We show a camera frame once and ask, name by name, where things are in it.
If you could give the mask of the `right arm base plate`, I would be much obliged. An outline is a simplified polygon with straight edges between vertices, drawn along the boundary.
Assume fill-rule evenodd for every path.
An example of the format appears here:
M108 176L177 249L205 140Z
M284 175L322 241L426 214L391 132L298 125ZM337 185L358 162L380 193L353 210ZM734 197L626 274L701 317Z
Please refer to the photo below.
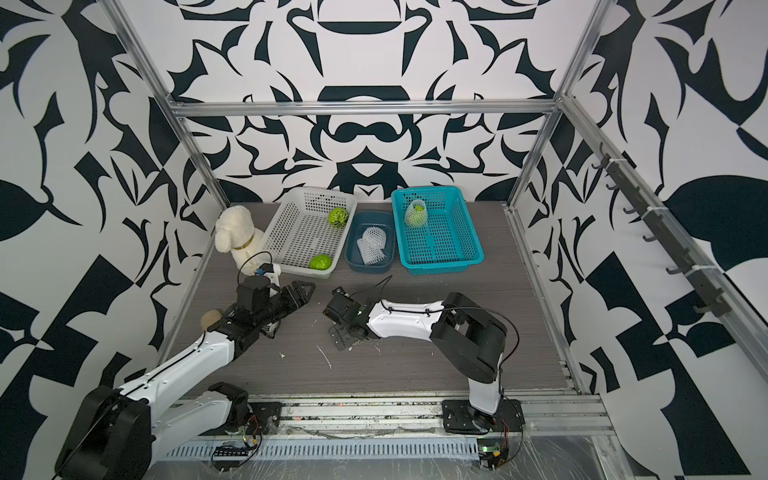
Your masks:
M503 397L493 415L473 408L468 400L443 400L441 409L443 428L451 434L486 435L524 429L525 418L518 400Z

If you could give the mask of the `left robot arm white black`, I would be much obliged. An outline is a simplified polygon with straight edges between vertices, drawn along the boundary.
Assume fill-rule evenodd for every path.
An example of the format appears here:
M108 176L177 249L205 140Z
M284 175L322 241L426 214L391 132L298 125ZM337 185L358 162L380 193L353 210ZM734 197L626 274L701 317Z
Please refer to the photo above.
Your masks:
M219 382L182 406L176 403L308 304L315 288L298 280L278 286L268 275L246 278L234 304L203 315L203 332L189 347L134 380L99 386L84 398L55 477L141 479L155 462L202 433L245 428L253 414L247 393L234 385Z

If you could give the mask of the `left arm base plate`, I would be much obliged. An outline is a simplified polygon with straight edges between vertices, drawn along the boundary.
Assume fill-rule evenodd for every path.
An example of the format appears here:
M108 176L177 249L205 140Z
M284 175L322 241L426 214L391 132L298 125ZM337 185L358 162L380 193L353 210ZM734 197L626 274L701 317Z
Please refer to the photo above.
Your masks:
M279 401L251 401L245 390L226 382L217 382L207 391L224 394L232 401L232 407L224 423L201 436L235 435L240 427L247 435L271 434L280 425L283 404Z

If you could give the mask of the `white foam net sleeve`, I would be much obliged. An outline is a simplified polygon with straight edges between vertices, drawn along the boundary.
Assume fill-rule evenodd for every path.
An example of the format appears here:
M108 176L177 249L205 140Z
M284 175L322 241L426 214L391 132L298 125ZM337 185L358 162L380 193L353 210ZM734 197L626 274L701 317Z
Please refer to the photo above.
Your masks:
M428 212L423 199L415 199L408 205L404 222L409 228L421 228L427 224Z

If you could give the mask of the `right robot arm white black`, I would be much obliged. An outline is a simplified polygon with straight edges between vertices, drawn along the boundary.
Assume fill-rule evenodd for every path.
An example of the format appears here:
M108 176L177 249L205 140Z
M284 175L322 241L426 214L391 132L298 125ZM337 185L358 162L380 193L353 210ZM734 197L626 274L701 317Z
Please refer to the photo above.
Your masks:
M508 329L467 296L451 292L442 301L426 304L385 299L362 304L337 288L323 314L343 340L396 337L431 342L468 379L470 407L485 416L497 413Z

